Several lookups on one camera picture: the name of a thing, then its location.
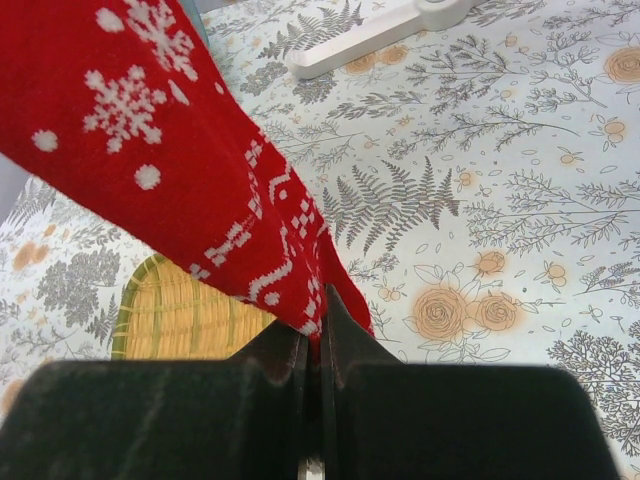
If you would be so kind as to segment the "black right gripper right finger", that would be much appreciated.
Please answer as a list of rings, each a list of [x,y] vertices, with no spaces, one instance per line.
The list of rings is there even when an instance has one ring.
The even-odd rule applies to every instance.
[[[329,479],[615,479],[587,394],[536,366],[399,361],[333,287],[321,339]]]

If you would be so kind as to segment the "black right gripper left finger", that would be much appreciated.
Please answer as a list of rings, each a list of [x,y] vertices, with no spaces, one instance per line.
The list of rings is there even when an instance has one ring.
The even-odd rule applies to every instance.
[[[1,427],[5,479],[294,479],[307,339],[273,323],[225,360],[56,361]]]

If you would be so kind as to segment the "red sock with white pattern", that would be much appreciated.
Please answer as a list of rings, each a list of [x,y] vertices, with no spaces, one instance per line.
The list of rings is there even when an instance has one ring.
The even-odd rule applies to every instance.
[[[195,279],[312,340],[371,329],[312,195],[177,1],[5,1],[1,151]]]

